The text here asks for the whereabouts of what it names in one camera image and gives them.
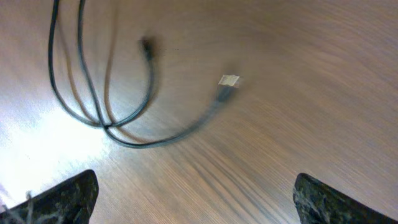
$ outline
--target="table surface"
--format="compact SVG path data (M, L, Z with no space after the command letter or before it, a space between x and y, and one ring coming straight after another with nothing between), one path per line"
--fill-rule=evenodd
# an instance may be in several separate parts
M61 3L55 75L68 105L95 117L78 63L77 9L77 0ZM135 150L75 121L54 97L52 1L5 0L2 203L93 169L92 223L299 223L292 189L306 172L398 219L397 10L386 0L88 0L85 54L110 118L142 100L137 41L157 39L158 94L139 119L113 130L118 136L164 138L206 110L223 74L243 78L199 132Z

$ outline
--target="connector tip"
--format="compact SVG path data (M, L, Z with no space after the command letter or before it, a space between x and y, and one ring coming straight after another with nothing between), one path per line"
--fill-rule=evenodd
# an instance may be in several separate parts
M228 85L232 87L238 87L240 76L237 75L223 75L221 80L218 82L219 85Z

